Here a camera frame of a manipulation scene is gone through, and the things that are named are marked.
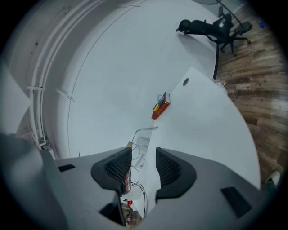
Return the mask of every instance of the red object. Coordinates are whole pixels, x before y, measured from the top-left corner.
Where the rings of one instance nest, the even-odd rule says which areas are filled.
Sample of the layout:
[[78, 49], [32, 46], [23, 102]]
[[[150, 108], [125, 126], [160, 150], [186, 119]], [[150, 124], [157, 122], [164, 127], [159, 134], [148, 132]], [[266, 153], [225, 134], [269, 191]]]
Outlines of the red object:
[[156, 120], [158, 118], [158, 116], [160, 116], [160, 114], [162, 112], [164, 112], [164, 110], [170, 105], [170, 94], [166, 95], [166, 92], [163, 94], [164, 99], [163, 99], [163, 103], [162, 105], [160, 105], [159, 109], [157, 112], [153, 111], [152, 113], [152, 119]]

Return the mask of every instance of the office chair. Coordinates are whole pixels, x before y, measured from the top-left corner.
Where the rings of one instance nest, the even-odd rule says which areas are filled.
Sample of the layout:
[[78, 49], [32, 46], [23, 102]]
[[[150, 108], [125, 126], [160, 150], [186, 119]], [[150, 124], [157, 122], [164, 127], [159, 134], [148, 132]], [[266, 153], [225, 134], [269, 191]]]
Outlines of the office chair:
[[223, 44], [220, 49], [223, 53], [223, 48], [230, 44], [232, 54], [236, 57], [237, 54], [234, 52], [233, 42], [235, 40], [246, 40], [248, 44], [251, 44], [251, 41], [246, 37], [238, 36], [243, 34], [243, 30], [239, 26], [234, 30], [234, 33], [230, 35], [231, 28], [234, 26], [234, 24], [232, 23], [232, 17], [230, 13], [223, 14], [222, 6], [219, 7], [219, 17], [221, 18], [213, 22], [213, 24], [206, 23], [206, 20], [203, 22], [199, 20], [190, 22], [189, 20], [185, 19], [180, 22], [176, 31], [183, 32], [184, 34], [205, 35], [209, 40], [215, 42], [217, 45]]

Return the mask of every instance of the white desk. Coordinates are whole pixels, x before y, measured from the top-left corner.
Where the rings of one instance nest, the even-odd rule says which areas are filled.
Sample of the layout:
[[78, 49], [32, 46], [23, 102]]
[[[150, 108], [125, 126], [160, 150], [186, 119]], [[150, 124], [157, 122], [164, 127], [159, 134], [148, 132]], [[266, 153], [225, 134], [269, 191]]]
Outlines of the white desk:
[[[186, 86], [183, 82], [189, 78]], [[148, 212], [160, 189], [156, 147], [220, 162], [260, 188], [258, 156], [250, 131], [233, 102], [210, 79], [190, 68], [171, 93], [171, 104], [154, 122], [140, 183], [148, 197]], [[141, 215], [143, 199], [135, 201]]]

